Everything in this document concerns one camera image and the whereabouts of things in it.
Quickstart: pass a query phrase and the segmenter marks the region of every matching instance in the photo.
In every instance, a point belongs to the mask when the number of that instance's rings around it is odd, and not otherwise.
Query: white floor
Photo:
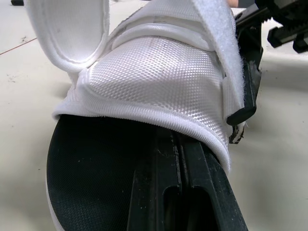
[[[111,28],[146,2],[112,2]],[[264,25],[258,110],[231,147],[229,175],[250,231],[308,227],[308,55],[272,49]],[[45,193],[55,105],[70,86],[42,52],[24,7],[0,0],[0,230],[54,231]]]

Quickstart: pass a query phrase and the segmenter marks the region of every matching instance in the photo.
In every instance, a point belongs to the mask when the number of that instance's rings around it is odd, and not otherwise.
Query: textured white fabric
[[[73,82],[55,118],[111,116],[173,129],[204,142],[229,171],[232,129],[226,117],[244,101],[234,19],[225,0],[152,0],[120,24],[106,46],[107,0],[95,1],[95,9],[82,0],[28,2],[44,51]],[[73,2],[66,13],[52,16]],[[77,23],[70,18],[76,13]]]

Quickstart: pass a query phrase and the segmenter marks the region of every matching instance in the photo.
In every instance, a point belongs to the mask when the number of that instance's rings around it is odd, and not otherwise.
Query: white padded flap
[[[26,7],[44,52],[58,68],[79,72],[103,52],[108,0],[27,0]]]

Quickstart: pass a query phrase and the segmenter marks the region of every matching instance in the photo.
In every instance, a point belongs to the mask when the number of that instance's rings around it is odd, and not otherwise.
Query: black mesh fabric
[[[136,160],[153,127],[107,117],[62,115],[47,161],[47,185],[65,231],[125,231]]]

